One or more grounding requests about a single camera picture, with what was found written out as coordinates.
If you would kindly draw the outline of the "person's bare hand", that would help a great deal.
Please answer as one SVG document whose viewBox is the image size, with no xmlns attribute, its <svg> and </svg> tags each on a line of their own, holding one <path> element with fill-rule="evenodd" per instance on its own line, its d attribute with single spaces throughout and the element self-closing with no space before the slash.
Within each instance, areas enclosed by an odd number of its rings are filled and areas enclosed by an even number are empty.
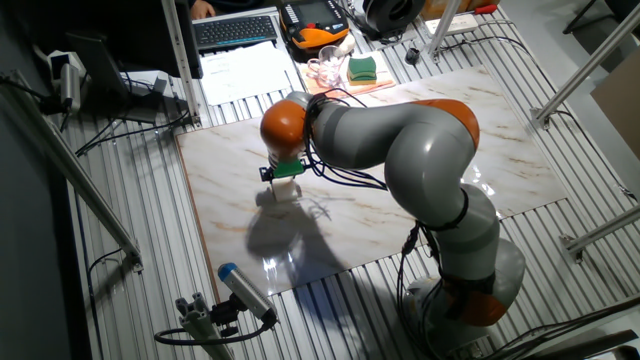
<svg viewBox="0 0 640 360">
<path fill-rule="evenodd" d="M 192 20 L 205 19 L 216 15 L 214 7 L 207 0 L 190 0 L 189 4 Z"/>
</svg>

